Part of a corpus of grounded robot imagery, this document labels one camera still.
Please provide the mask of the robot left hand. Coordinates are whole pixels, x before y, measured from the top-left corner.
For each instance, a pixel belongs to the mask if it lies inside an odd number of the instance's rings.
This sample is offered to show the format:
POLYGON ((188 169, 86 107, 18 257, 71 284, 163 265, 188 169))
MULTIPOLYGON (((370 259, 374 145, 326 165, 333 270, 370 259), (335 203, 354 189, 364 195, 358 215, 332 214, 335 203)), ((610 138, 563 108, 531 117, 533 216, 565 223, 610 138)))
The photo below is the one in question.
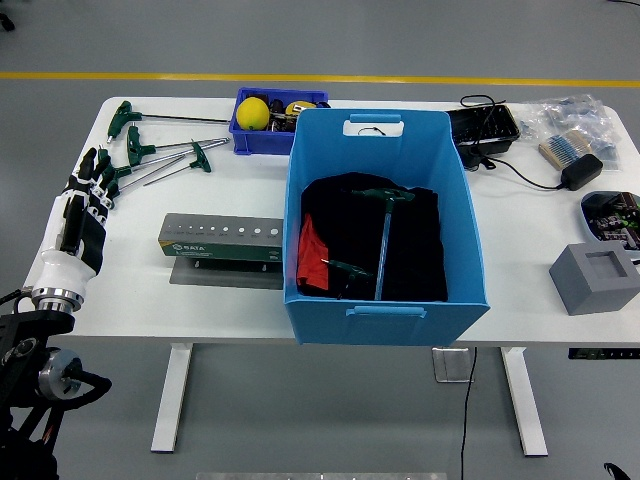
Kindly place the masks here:
POLYGON ((89 148, 55 198, 39 254, 42 272, 33 286, 38 301, 58 296, 80 303, 99 274, 113 205, 110 163, 108 154, 89 148))

